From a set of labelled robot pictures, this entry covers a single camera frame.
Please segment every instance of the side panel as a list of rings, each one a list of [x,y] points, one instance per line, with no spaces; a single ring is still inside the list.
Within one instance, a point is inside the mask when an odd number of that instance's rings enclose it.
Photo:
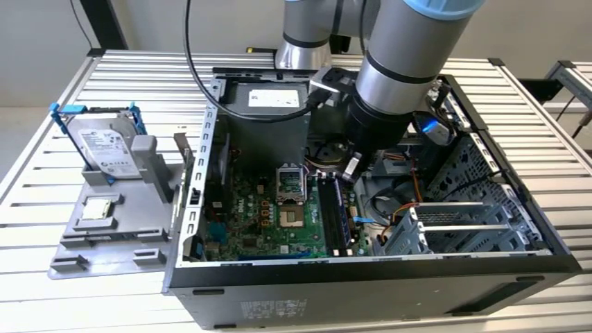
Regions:
[[[517,281],[513,275],[489,275],[170,291],[201,328],[213,329],[415,320],[449,316],[469,307],[486,307],[478,314],[490,313],[563,276],[523,276]]]
[[[494,141],[493,137],[490,136],[486,124],[482,121],[481,115],[475,112],[474,105],[469,102],[469,99],[463,93],[462,88],[457,84],[457,81],[453,78],[453,76],[445,75],[443,79],[446,83],[451,86],[451,94],[454,95],[454,98],[459,103],[459,107],[470,120],[471,128],[474,128],[479,140],[487,149],[490,158],[493,159],[493,163],[495,164],[499,170],[502,182],[511,187],[511,190],[514,192],[514,195],[517,196],[519,204],[526,210],[526,213],[530,216],[535,227],[539,229],[539,231],[543,234],[543,240],[549,246],[549,249],[553,251],[555,255],[566,253],[569,254],[569,250],[565,246],[565,243],[562,242],[550,222],[545,218],[545,215],[541,209],[538,208],[538,205],[535,204],[530,191],[523,185],[518,177],[518,173],[515,172],[514,167],[509,163],[498,143]]]

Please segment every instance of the white wall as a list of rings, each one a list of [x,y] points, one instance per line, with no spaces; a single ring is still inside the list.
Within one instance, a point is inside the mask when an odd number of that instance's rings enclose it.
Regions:
[[[182,50],[183,0],[111,2],[131,49]],[[590,12],[592,0],[487,0],[453,56],[501,58],[519,76],[543,75],[557,59],[592,60]],[[91,36],[81,8],[78,13]],[[273,48],[281,41],[282,0],[193,0],[190,25],[193,52]],[[86,51],[67,0],[0,0],[0,106],[54,100]]]
[[[47,106],[87,50],[67,0],[0,0],[0,107]]]
[[[114,1],[135,48],[182,50],[183,0]],[[590,12],[592,0],[487,0],[451,55],[501,58],[517,75],[542,76],[558,59],[592,60]],[[193,52],[273,48],[281,42],[282,1],[193,0],[190,27]],[[351,40],[349,53],[358,52]]]
[[[182,50],[185,0],[111,0],[129,47]],[[282,0],[193,0],[189,27],[193,52],[273,48],[282,37]]]

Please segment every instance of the motherboard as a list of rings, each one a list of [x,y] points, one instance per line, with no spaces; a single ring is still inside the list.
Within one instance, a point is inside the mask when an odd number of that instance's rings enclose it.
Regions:
[[[353,190],[342,187],[343,223],[327,229],[318,197],[317,177],[302,169],[282,170],[270,175],[253,176],[231,172],[231,209],[226,223],[209,222],[206,258],[215,261],[259,259],[310,259],[333,257],[327,242],[330,234],[342,235],[349,256],[366,255],[366,242],[357,241],[361,229],[354,226],[351,213],[357,211]]]

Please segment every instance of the silver cylinder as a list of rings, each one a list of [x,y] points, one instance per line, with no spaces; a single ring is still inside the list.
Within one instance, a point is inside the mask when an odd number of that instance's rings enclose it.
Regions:
[[[330,64],[329,44],[307,48],[289,44],[283,40],[274,61],[275,67],[282,69],[319,69]]]
[[[327,42],[334,0],[283,1],[283,36],[302,43]]]
[[[382,1],[355,90],[385,114],[417,108],[467,24],[415,12],[402,0]]]
[[[359,11],[363,0],[341,1],[337,5],[341,8],[334,10],[333,20],[326,21],[331,27],[334,35],[359,37]],[[363,10],[363,37],[370,36],[375,16],[378,14],[379,1],[366,0],[366,7]]]

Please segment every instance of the metal grid table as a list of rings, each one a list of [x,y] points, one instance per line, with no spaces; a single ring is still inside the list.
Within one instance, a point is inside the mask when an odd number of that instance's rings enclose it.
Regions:
[[[357,69],[361,58],[338,55],[335,66]],[[211,67],[273,66],[269,54],[195,55],[201,76]],[[592,330],[592,161],[534,102],[503,66],[450,59],[454,75],[518,175],[587,274],[537,293],[487,317],[258,332],[393,330],[397,332],[574,332]],[[182,55],[107,51],[86,58],[59,103],[125,106],[135,101],[158,150],[175,161],[171,134],[197,146],[205,98]],[[82,161],[46,119],[0,184],[0,332],[195,332],[174,297],[159,295],[163,273],[51,281],[49,260],[82,184]]]

